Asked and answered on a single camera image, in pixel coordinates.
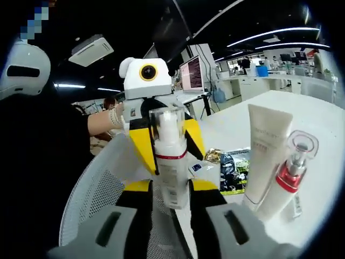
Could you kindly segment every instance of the ceiling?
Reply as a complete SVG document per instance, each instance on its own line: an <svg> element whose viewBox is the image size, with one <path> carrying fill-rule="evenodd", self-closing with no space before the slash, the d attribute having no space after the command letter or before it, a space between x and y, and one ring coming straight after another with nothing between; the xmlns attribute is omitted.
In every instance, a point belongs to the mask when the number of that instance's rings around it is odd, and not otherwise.
<svg viewBox="0 0 345 259"><path fill-rule="evenodd" d="M176 2L193 35L234 1ZM64 90L65 98L69 101L101 98L114 92L98 91L98 87L123 90L123 79L118 75L121 61L126 57L142 58L157 38L157 28L160 27L162 31L161 38L168 34L162 30L162 26L166 26L167 29L170 26L170 20L165 19L167 15L175 17L175 20L171 20L174 23L178 20L177 28L184 26L179 10L172 6L172 0L116 1L116 4L106 0L98 0L97 4L85 0L57 0L54 7L49 9L49 20L42 24L42 33L35 34L35 39L29 40L29 43L39 46L48 54L52 63L51 78L54 82L86 86L83 90ZM230 43L259 33L296 26L318 26L311 15L305 24L305 6L298 2L244 0L222 14L189 44L209 43L211 50L215 52L213 56L217 59L239 50L247 50L250 53L257 46L268 45L263 43L263 38L226 47ZM181 29L180 32L180 36L185 37ZM89 67L69 62L72 49L95 34L102 34L114 52ZM318 42L315 32L284 32L277 36L281 39L280 43ZM186 45L185 42L176 44L181 50Z"/></svg>

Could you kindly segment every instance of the cosmetic tube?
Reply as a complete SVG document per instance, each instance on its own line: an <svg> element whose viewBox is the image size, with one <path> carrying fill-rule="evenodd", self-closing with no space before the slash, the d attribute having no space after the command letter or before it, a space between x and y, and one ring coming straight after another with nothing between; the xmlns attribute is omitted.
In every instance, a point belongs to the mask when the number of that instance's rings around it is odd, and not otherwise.
<svg viewBox="0 0 345 259"><path fill-rule="evenodd" d="M279 165L286 157L292 114L248 105L251 126L250 169L243 204L252 211L263 200Z"/></svg>
<svg viewBox="0 0 345 259"><path fill-rule="evenodd" d="M189 198L183 108L165 107L149 113L164 204L168 208L182 209Z"/></svg>
<svg viewBox="0 0 345 259"><path fill-rule="evenodd" d="M318 152L319 142L313 135L294 131L288 139L288 146L292 154L282 164L264 200L255 212L263 222L280 213L292 201L307 172L308 161L314 159Z"/></svg>

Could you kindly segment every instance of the white helmet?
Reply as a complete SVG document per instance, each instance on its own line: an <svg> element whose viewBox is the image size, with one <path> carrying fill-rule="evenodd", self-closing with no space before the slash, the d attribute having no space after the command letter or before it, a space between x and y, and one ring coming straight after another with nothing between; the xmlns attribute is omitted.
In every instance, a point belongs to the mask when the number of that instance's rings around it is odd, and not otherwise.
<svg viewBox="0 0 345 259"><path fill-rule="evenodd" d="M50 60L47 54L36 46L16 42L2 71L0 100L15 93L39 94L49 75Z"/></svg>

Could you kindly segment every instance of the blue bin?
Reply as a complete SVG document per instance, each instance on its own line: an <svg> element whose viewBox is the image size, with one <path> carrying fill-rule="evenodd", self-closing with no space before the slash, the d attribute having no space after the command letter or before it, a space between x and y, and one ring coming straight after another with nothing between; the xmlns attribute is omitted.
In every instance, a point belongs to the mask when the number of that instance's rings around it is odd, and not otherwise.
<svg viewBox="0 0 345 259"><path fill-rule="evenodd" d="M267 66L258 66L257 67L257 71L258 71L258 76L260 76L260 77L268 77Z"/></svg>

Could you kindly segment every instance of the white robot head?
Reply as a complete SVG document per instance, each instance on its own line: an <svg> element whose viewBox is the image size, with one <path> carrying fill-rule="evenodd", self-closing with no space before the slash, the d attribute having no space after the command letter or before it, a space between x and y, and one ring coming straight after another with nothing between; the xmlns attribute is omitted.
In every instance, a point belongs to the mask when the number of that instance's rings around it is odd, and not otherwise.
<svg viewBox="0 0 345 259"><path fill-rule="evenodd" d="M39 94L50 75L50 60L40 48L16 42L0 79L0 100L15 93Z"/></svg>
<svg viewBox="0 0 345 259"><path fill-rule="evenodd" d="M125 79L126 100L171 94L168 66L161 58L126 58L119 75Z"/></svg>

